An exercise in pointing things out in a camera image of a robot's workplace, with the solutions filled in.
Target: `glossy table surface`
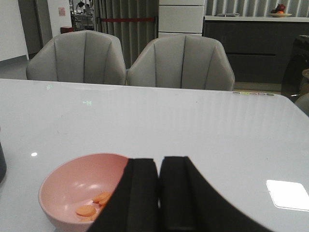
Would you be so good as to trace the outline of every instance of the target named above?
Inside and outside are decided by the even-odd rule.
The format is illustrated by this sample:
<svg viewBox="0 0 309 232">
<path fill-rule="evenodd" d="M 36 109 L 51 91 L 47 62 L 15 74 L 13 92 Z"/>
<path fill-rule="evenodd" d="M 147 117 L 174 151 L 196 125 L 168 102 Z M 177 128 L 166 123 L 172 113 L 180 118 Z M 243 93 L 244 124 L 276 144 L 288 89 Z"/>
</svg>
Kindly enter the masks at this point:
<svg viewBox="0 0 309 232">
<path fill-rule="evenodd" d="M 164 156 L 189 156 L 253 220 L 276 232 L 309 229 L 307 199 L 301 210 L 276 207 L 266 185 L 309 191 L 309 118 L 286 97 L 0 79 L 0 126 L 1 231 L 56 232 L 38 202 L 42 181 L 98 152 L 154 158 L 158 169 Z"/>
</svg>

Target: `fruit bowl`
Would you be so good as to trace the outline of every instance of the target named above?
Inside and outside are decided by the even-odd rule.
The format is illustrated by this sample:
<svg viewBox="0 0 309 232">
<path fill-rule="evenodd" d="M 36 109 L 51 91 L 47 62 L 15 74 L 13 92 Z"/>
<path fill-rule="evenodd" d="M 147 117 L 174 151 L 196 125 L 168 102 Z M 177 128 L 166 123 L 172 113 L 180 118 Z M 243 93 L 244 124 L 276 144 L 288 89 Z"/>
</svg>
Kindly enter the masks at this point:
<svg viewBox="0 0 309 232">
<path fill-rule="evenodd" d="M 285 13 L 270 13 L 271 16 L 276 17 L 276 18 L 281 18 L 281 17 L 288 17 L 291 16 L 292 14 L 285 14 Z"/>
</svg>

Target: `white wall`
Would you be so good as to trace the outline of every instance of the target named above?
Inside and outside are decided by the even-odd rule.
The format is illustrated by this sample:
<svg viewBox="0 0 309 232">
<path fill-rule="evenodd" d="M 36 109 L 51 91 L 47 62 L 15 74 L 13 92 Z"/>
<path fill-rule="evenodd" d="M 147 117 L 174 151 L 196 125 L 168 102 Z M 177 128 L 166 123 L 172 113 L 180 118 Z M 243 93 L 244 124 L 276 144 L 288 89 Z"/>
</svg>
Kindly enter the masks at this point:
<svg viewBox="0 0 309 232">
<path fill-rule="evenodd" d="M 0 61 L 26 55 L 18 0 L 0 0 Z"/>
<path fill-rule="evenodd" d="M 47 0 L 53 37 L 60 34 L 61 27 L 71 27 L 69 0 Z M 66 16 L 59 16 L 59 7 L 64 7 Z"/>
</svg>

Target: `gray chair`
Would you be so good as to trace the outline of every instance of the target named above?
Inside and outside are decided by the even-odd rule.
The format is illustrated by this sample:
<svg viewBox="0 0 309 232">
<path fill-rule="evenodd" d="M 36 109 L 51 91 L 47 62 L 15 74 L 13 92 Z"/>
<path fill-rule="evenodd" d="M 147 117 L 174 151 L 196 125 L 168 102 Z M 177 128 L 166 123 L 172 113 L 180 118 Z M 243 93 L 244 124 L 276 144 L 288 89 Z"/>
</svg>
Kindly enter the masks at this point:
<svg viewBox="0 0 309 232">
<path fill-rule="evenodd" d="M 127 72 L 130 86 L 233 90 L 235 77 L 222 44 L 181 34 L 155 39 Z"/>
<path fill-rule="evenodd" d="M 295 101 L 297 105 L 306 115 L 309 116 L 309 93 L 301 96 Z"/>
<path fill-rule="evenodd" d="M 52 38 L 29 62 L 28 80 L 124 85 L 126 67 L 120 41 L 83 30 Z"/>
</svg>

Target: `person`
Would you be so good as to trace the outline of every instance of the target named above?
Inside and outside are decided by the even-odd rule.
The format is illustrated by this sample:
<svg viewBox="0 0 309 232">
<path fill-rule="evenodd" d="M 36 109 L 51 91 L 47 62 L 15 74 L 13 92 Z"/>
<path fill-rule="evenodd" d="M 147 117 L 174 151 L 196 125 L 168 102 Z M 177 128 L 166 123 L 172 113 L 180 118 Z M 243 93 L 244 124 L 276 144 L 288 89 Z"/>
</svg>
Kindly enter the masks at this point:
<svg viewBox="0 0 309 232">
<path fill-rule="evenodd" d="M 76 4 L 75 11 L 77 13 L 79 13 L 79 12 L 84 13 L 84 11 L 86 11 L 85 3 L 82 0 L 79 3 Z"/>
</svg>

